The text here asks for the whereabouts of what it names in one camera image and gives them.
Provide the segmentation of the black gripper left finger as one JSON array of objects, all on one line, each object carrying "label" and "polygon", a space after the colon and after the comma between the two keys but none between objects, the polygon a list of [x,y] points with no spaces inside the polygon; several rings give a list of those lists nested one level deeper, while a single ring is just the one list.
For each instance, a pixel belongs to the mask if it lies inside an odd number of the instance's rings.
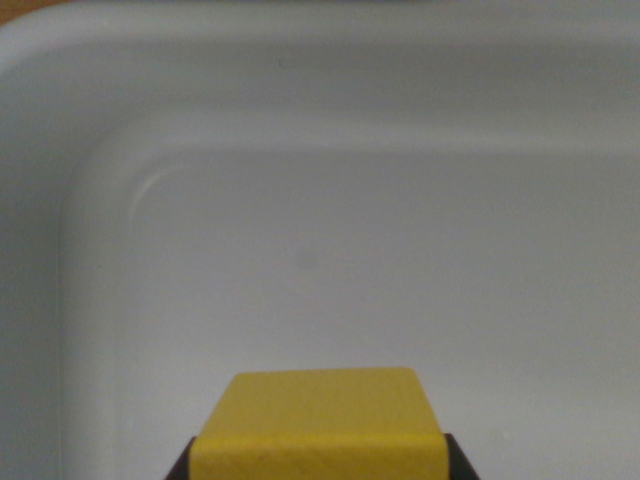
[{"label": "black gripper left finger", "polygon": [[165,480],[189,480],[189,455],[196,438],[192,437],[165,476]]}]

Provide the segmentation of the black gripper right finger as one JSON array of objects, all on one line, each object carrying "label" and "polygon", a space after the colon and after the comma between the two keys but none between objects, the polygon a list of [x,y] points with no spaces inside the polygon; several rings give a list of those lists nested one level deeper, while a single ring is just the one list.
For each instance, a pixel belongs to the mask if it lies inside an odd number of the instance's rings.
[{"label": "black gripper right finger", "polygon": [[466,454],[451,433],[445,433],[449,460],[450,480],[480,480],[480,476],[471,465]]}]

